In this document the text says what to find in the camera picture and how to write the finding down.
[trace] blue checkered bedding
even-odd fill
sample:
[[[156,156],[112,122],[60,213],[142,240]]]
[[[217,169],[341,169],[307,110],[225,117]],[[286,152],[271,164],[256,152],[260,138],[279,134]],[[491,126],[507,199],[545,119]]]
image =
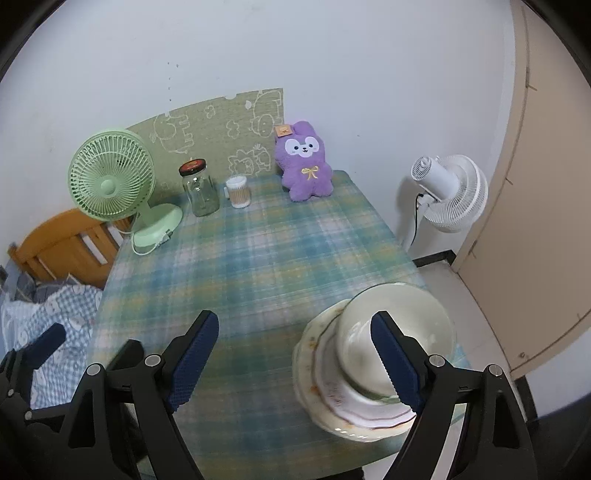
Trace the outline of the blue checkered bedding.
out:
[[[33,374],[31,408],[44,408],[72,399],[86,367],[86,349],[102,298],[98,288],[65,286],[44,303],[5,301],[0,309],[7,351],[38,338],[53,323],[66,329],[66,341]]]

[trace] fan base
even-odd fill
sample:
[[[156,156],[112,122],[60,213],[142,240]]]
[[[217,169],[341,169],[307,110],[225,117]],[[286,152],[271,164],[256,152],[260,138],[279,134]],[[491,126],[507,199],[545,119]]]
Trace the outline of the fan base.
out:
[[[134,245],[140,248],[153,247],[162,243],[173,232],[183,218],[183,211],[171,203],[162,203],[142,212],[134,226]]]

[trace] cotton swab container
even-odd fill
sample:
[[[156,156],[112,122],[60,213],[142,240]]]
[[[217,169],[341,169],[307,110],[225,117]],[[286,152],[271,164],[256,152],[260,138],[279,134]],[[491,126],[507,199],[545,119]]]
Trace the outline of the cotton swab container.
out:
[[[246,177],[238,175],[226,180],[226,186],[223,188],[226,198],[234,208],[244,208],[251,204],[251,190],[246,184]]]

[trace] door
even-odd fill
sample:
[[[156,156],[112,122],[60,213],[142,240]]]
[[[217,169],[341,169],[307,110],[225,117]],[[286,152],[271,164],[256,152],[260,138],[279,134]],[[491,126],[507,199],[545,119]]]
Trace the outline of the door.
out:
[[[550,27],[526,11],[521,133],[501,194],[459,270],[514,377],[565,348],[591,320],[591,87]]]

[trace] plate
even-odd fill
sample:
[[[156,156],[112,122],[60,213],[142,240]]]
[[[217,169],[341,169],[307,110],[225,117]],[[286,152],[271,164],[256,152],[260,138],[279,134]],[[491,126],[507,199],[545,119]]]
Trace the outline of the plate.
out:
[[[375,442],[406,432],[415,414],[401,403],[365,398],[346,383],[336,358],[336,327],[348,303],[338,302],[306,326],[292,357],[294,390],[323,430],[356,442]]]

